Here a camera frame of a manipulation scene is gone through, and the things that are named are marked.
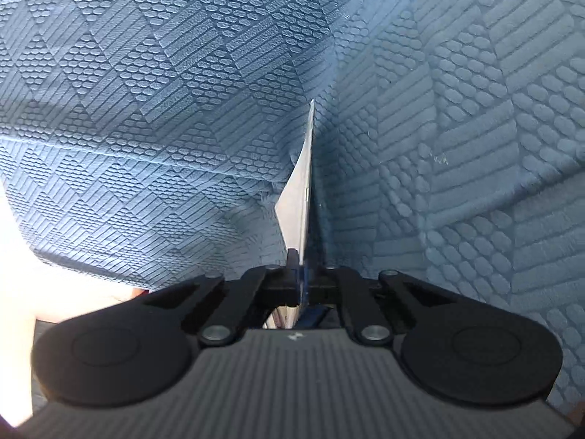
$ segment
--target round black pad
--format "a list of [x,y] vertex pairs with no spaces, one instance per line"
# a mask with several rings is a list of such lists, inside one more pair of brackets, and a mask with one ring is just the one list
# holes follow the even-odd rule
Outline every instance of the round black pad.
[[490,307],[434,307],[405,337],[402,359],[431,393],[476,406],[508,406],[546,394],[561,347],[536,322]]
[[169,388],[191,363],[177,321],[155,307],[83,315],[47,331],[32,365],[52,399],[76,406],[129,405]]

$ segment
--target blue cloth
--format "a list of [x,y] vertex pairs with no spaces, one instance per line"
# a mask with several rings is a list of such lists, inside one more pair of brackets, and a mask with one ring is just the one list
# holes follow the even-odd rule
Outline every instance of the blue cloth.
[[324,261],[542,322],[585,390],[584,0],[0,0],[0,170],[42,259],[283,262],[311,99]]

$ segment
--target ribbed gray surface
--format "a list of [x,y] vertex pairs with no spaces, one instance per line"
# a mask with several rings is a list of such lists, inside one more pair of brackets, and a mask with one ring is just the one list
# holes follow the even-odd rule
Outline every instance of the ribbed gray surface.
[[208,349],[174,388],[140,405],[50,403],[21,426],[30,439],[557,439],[572,426],[542,402],[464,409],[413,386],[385,349],[343,330],[249,331]]

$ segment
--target screw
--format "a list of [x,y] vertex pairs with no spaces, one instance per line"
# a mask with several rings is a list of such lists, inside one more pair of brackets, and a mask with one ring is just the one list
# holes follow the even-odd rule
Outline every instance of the screw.
[[210,325],[203,330],[202,337],[210,342],[220,342],[230,335],[230,330],[224,325]]
[[382,325],[368,325],[362,330],[362,337],[373,342],[386,340],[390,336],[390,330]]

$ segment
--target bright light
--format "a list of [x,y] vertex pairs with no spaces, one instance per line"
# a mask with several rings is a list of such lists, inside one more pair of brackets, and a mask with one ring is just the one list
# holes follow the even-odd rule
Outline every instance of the bright light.
[[22,239],[0,185],[0,414],[32,414],[30,349],[36,319],[60,322],[130,299],[132,287],[48,266]]

